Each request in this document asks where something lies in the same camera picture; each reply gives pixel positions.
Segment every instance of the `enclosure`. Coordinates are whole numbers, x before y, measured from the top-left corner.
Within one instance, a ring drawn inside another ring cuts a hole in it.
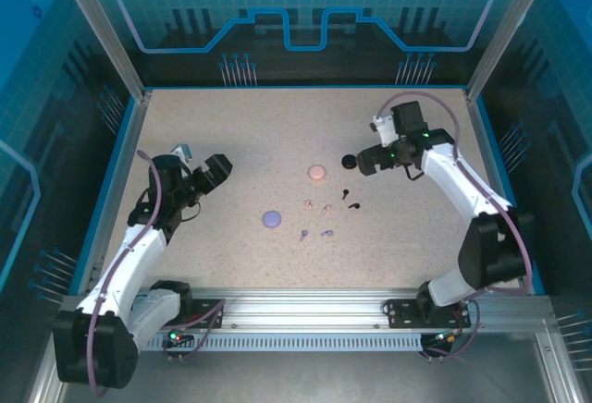
[[[141,294],[180,280],[227,304],[197,358],[169,364],[163,330],[104,401],[589,398],[592,0],[3,0],[0,17],[1,401],[93,399],[57,378],[54,319],[117,253],[148,186],[136,150],[180,143],[232,173]],[[440,331],[382,308],[457,263],[458,204],[341,162],[403,92],[453,135],[433,97],[449,105],[466,162],[535,220],[531,294],[480,297],[474,344],[443,364],[417,348]]]

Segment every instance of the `purple disc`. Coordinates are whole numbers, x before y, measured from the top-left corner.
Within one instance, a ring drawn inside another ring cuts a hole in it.
[[[281,223],[281,215],[276,211],[267,211],[263,215],[263,224],[265,227],[273,229],[278,227]]]

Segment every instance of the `blue wall panel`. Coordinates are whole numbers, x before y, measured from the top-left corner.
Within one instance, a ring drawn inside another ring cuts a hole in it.
[[[129,94],[74,0],[0,0],[0,17],[0,400],[17,402],[72,280]]]
[[[464,84],[511,0],[101,1],[147,85],[248,86]]]
[[[483,92],[558,313],[592,311],[592,0],[535,0]]]

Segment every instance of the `metal frame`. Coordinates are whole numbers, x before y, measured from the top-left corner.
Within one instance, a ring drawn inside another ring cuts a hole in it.
[[[79,293],[84,292],[91,280],[91,269],[105,256],[113,230],[117,205],[123,194],[131,158],[142,129],[147,108],[145,89],[140,77],[121,44],[115,30],[98,0],[76,0],[94,33],[101,42],[115,69],[123,79],[130,94],[137,100],[134,117],[117,161],[114,181],[107,194],[105,209],[96,230],[90,259]],[[468,85],[468,100],[475,104],[488,78],[498,64],[503,52],[534,0],[512,0],[491,43],[479,62]],[[485,138],[478,111],[472,110],[477,138],[485,150],[488,173],[497,168]],[[499,177],[492,177],[499,182]],[[223,327],[217,334],[247,336],[252,334],[418,334],[426,330],[391,330],[387,317],[381,311],[386,299],[409,299],[415,296],[412,289],[195,289],[194,296],[201,298],[226,298]],[[553,310],[547,297],[484,296],[482,306],[484,333],[535,333],[541,353],[541,361],[549,378],[552,394],[558,402],[583,402],[584,396],[575,377],[569,356],[557,327]],[[68,387],[57,379],[53,340],[43,356],[43,362],[31,393],[30,403],[57,402]]]
[[[193,290],[195,298],[226,299],[217,333],[439,334],[442,329],[389,329],[388,316],[382,312],[385,301],[415,299],[416,295],[416,289],[400,288]],[[485,295],[479,305],[480,333],[559,332],[548,297]],[[469,308],[475,320],[475,309]]]
[[[522,24],[526,12],[535,0],[512,0],[504,14],[493,38],[483,53],[469,84],[467,85],[469,100],[473,102],[485,87],[501,56],[506,51],[514,33]]]
[[[145,92],[142,81],[133,64],[131,64],[130,58],[117,37],[117,33],[101,3],[99,0],[76,0],[76,2],[126,85],[129,94],[135,100],[142,101]]]
[[[99,275],[103,268],[109,239],[111,239],[113,227],[115,226],[117,211],[119,210],[119,204],[126,188],[131,162],[138,145],[138,140],[140,139],[148,103],[150,103],[150,94],[150,92],[146,93],[142,102],[136,101],[133,105],[129,125],[124,130],[125,137],[117,158],[111,186],[109,186],[109,191],[106,194],[103,211],[101,212],[101,217],[95,230],[95,238],[92,240],[89,250],[88,261],[84,266],[80,285],[76,291],[79,295],[86,294],[88,286],[93,281],[96,281],[95,276]]]

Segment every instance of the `floor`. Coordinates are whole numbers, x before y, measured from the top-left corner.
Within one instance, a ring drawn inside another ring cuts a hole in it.
[[[447,272],[466,226],[436,183],[428,177],[412,182],[402,168],[364,177],[340,164],[343,155],[379,143],[368,124],[395,92],[154,91],[139,149],[155,156],[184,142],[193,152],[193,167],[224,153],[234,168],[223,185],[202,197],[200,216],[179,227],[144,284],[174,279],[193,287],[417,287]],[[487,179],[462,91],[429,92],[450,104],[462,127],[461,152]],[[431,128],[453,133],[439,105],[417,99]],[[312,181],[311,165],[323,165],[326,179]],[[107,261],[148,185],[147,172],[147,164],[135,158]],[[345,201],[344,189],[350,192]],[[304,207],[307,200],[311,212]],[[360,209],[348,208],[354,202]],[[327,204],[332,210],[322,215]],[[276,229],[262,224],[269,210],[281,213]],[[303,229],[309,235],[300,242]],[[320,236],[329,229],[333,237]]]
[[[89,386],[66,386],[63,403],[94,401]],[[481,335],[460,358],[412,352],[202,353],[168,363],[142,353],[128,386],[104,403],[519,403],[550,402],[529,336]]]

